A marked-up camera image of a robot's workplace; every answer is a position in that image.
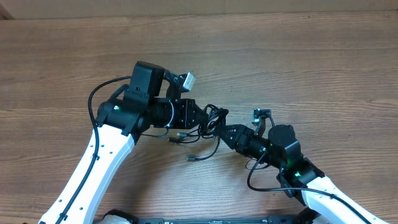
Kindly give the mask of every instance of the table surface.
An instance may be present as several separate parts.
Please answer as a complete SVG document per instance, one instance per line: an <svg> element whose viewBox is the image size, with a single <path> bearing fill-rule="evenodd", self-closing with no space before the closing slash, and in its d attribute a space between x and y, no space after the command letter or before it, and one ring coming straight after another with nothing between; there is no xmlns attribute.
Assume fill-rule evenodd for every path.
<svg viewBox="0 0 398 224"><path fill-rule="evenodd" d="M342 191L398 222L398 12L381 11L0 21L0 223L37 223L54 203L91 135L90 91L138 60L193 70L183 97L229 109L228 123L251 126L252 108L272 109ZM119 85L100 90L94 108ZM164 218L303 209L283 192L249 190L247 158L224 143L211 159L185 161L214 147L141 137L97 217L112 208ZM277 187L276 174L259 170L253 185Z"/></svg>

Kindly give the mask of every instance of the brown tabletop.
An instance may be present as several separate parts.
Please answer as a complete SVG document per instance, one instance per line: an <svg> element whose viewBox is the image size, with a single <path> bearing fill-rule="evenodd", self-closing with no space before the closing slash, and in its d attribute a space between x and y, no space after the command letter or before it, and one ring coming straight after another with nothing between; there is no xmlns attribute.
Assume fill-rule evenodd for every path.
<svg viewBox="0 0 398 224"><path fill-rule="evenodd" d="M272 109L342 191L398 222L398 12L386 11L0 21L0 223L37 223L50 208L90 139L90 91L138 60L193 70L183 97L229 109L230 124L252 127L252 108ZM95 111L120 84L98 92ZM211 159L185 160L214 147L141 137L97 217L112 208L164 218L304 209L283 192L249 190L247 158L224 143ZM259 170L252 184L277 187L276 174Z"/></svg>

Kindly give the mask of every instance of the robotic arm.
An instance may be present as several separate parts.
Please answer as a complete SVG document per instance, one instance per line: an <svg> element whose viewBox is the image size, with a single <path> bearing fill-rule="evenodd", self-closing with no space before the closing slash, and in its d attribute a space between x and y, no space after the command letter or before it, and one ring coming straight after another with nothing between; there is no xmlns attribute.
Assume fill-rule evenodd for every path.
<svg viewBox="0 0 398 224"><path fill-rule="evenodd" d="M130 84L122 85L99 106L86 152L63 192L39 224L93 223L114 173L150 125L167 130L198 126L197 135L182 133L180 139L170 140L180 143L190 136L219 137L219 142L222 139L229 148L257 159L248 176L249 188L261 192L283 190L288 197L295 197L308 207L292 223L385 223L338 190L321 170L304 158L293 127L275 126L270 110L252 111L252 123L257 126L255 131L241 124L226 125L228 110L213 105L202 110L195 100L181 99L181 93L190 91L195 81L189 72L176 75L160 66L137 62L131 77L127 78L131 79ZM166 97L158 98L163 79L170 86ZM117 97L121 93L124 96L119 100ZM89 111L93 118L90 100ZM267 118L271 120L272 128L266 139L262 135ZM251 174L262 163L279 169L277 180L281 188L258 189L251 186ZM111 211L102 223L139 222L134 216Z"/></svg>

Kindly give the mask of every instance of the background wall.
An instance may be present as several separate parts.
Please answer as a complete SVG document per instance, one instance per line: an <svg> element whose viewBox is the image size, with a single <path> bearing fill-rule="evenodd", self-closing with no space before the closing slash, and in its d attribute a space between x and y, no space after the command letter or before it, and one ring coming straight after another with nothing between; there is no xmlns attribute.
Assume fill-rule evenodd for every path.
<svg viewBox="0 0 398 224"><path fill-rule="evenodd" d="M11 19L398 9L397 0L0 0L0 4L0 14Z"/></svg>

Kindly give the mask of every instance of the robotic hand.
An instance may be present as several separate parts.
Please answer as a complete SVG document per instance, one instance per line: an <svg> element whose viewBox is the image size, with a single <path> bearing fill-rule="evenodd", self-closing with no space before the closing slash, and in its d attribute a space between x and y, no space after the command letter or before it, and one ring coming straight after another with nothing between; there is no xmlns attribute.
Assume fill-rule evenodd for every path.
<svg viewBox="0 0 398 224"><path fill-rule="evenodd" d="M109 83L131 79L122 85L98 108L93 116L91 99L95 92ZM165 98L158 98L162 80L170 83ZM290 198L295 197L306 208L298 216L269 216L262 219L237 220L143 220L127 213L112 210L101 224L109 223L385 223L351 200L309 159L301 153L292 126L275 125L270 110L252 110L252 130L241 124L226 125L228 110L207 105L200 109L194 99L181 99L181 93L190 91L195 77L188 72L176 75L160 66L137 62L131 76L117 78L101 84L91 92L88 102L93 134L77 168L55 203L39 221L49 223L93 223L95 212L108 188L114 173L132 151L144 131L155 128L192 129L179 133L175 143L192 143L200 138L222 139L229 148L257 160L248 175L248 187L260 192L283 190ZM117 97L124 93L123 99ZM268 138L263 138L266 119L272 127ZM197 137L186 141L186 137ZM200 161L204 158L188 158ZM258 164L266 163L279 169L277 180L281 188L259 189L250 184L252 173Z"/></svg>

